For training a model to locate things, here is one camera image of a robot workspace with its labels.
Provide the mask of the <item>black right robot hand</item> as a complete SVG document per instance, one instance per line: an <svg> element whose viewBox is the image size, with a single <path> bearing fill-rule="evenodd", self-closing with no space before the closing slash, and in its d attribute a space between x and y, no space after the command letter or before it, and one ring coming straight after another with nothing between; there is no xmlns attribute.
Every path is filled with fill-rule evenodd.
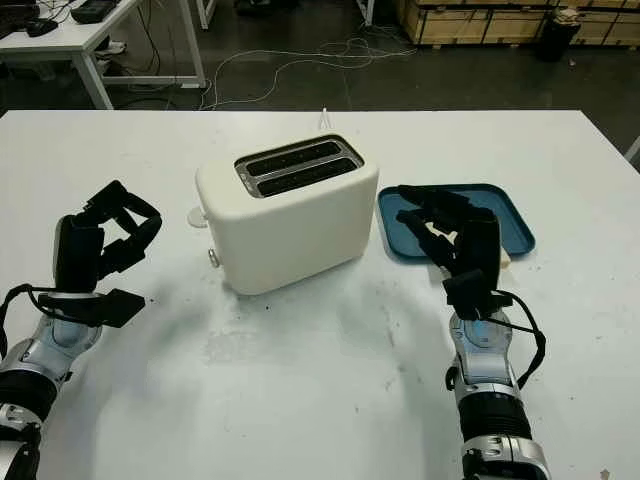
<svg viewBox="0 0 640 480"><path fill-rule="evenodd" d="M396 220L409 229L427 257L448 272L445 289L456 296L494 291L501 261L497 216L439 188L401 185L398 192L414 208L399 211Z"/></svg>

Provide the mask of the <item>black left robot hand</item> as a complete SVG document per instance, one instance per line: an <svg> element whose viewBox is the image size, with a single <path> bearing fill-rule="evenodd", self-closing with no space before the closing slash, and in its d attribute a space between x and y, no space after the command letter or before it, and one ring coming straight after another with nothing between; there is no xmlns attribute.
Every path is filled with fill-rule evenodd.
<svg viewBox="0 0 640 480"><path fill-rule="evenodd" d="M112 273L145 258L162 225L160 212L113 180L83 210L56 226L53 276L62 292L92 292Z"/></svg>

